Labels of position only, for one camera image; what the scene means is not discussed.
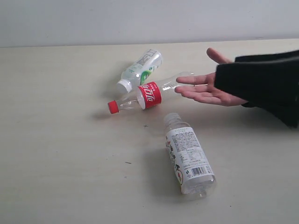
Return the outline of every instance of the white wall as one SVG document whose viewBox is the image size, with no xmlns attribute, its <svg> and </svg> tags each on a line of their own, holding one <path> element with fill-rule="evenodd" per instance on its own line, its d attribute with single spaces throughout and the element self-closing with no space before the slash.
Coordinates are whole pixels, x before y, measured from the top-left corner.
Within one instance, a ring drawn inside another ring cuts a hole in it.
<svg viewBox="0 0 299 224">
<path fill-rule="evenodd" d="M 0 0 L 0 47 L 299 37 L 299 0 Z"/>
</svg>

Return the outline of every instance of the plastic bottle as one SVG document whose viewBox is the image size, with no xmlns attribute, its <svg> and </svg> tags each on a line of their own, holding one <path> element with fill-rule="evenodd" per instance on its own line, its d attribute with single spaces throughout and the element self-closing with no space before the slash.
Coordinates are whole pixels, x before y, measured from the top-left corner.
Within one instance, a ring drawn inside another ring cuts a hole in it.
<svg viewBox="0 0 299 224">
<path fill-rule="evenodd" d="M 142 85 L 149 75 L 162 64 L 162 55 L 155 49 L 147 50 L 134 64 L 124 70 L 117 89 L 125 94 Z"/>
<path fill-rule="evenodd" d="M 109 110 L 111 113 L 118 113 L 120 110 L 131 110 L 136 108 L 142 108 L 144 110 L 160 104 L 162 101 L 179 96 L 174 89 L 177 86 L 184 85 L 179 84 L 176 81 L 177 77 L 181 76 L 194 76 L 194 73 L 184 71 L 168 79 L 138 86 L 119 100 L 109 102 Z"/>
<path fill-rule="evenodd" d="M 164 124 L 166 147 L 182 194 L 207 196 L 216 179 L 193 129 L 177 113 L 166 115 Z"/>
</svg>

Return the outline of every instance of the white table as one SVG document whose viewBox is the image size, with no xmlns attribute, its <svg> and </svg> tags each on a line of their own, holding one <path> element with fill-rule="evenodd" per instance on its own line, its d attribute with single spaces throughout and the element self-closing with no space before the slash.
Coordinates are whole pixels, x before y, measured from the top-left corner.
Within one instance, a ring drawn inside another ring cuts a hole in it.
<svg viewBox="0 0 299 224">
<path fill-rule="evenodd" d="M 299 223 L 299 132 L 272 115 L 181 97 L 109 115 L 121 72 L 146 49 L 164 56 L 157 80 L 214 71 L 207 47 L 233 59 L 299 40 L 0 49 L 0 223 Z M 206 199 L 181 198 L 164 148 L 169 112 L 194 127 L 215 171 Z"/>
</svg>

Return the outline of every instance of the finger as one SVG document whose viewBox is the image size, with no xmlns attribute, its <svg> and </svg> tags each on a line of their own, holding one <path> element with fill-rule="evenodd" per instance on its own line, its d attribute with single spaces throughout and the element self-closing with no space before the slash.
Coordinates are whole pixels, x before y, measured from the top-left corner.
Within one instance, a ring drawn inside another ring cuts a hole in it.
<svg viewBox="0 0 299 224">
<path fill-rule="evenodd" d="M 203 85 L 207 84 L 207 77 L 205 76 L 186 76 L 186 77 L 178 77 L 177 82 L 183 84 L 192 84 L 192 85 Z"/>
<path fill-rule="evenodd" d="M 210 97 L 205 96 L 205 94 L 202 94 L 200 92 L 191 92 L 191 91 L 185 91 L 182 93 L 183 97 L 194 99 L 197 102 L 203 103 L 203 104 L 213 104 L 213 105 L 222 105 L 221 100 L 217 97 Z"/>
<path fill-rule="evenodd" d="M 206 54 L 218 64 L 232 63 L 230 59 L 226 58 L 223 54 L 213 48 L 208 48 Z"/>
<path fill-rule="evenodd" d="M 196 85 L 196 86 L 178 86 L 175 88 L 175 92 L 182 93 L 184 91 L 191 92 L 208 92 L 207 85 Z"/>
</svg>

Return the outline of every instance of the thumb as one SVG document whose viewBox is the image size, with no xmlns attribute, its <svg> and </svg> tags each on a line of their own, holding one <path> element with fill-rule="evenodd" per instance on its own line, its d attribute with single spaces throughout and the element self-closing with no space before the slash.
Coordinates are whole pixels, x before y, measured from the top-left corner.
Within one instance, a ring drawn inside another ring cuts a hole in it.
<svg viewBox="0 0 299 224">
<path fill-rule="evenodd" d="M 213 48 L 208 48 L 206 54 L 218 64 L 232 63 L 232 61 Z"/>
</svg>

